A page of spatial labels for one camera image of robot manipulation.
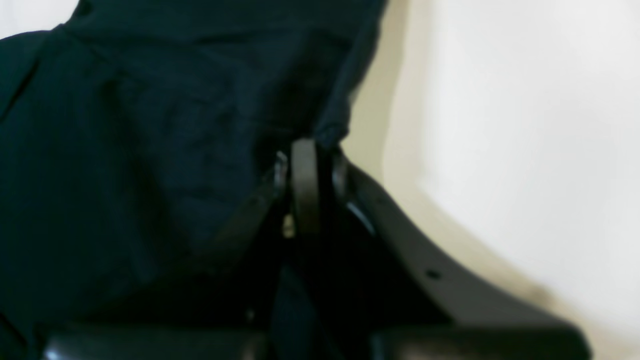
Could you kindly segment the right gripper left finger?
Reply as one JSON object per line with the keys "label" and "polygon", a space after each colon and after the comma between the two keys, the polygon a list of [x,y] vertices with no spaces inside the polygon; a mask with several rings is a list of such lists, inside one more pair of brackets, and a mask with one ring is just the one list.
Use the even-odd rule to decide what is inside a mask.
{"label": "right gripper left finger", "polygon": [[286,319],[295,235],[320,230],[317,146],[279,152],[221,232],[150,284],[42,332],[44,360],[290,360],[308,325]]}

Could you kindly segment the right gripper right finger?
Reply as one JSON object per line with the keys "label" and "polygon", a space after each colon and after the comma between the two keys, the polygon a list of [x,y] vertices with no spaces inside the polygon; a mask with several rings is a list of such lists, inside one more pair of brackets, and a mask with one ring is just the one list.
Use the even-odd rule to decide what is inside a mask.
{"label": "right gripper right finger", "polygon": [[589,360],[583,333],[459,264],[380,184],[333,154],[335,198],[365,230],[359,255],[389,316],[371,336],[375,360]]}

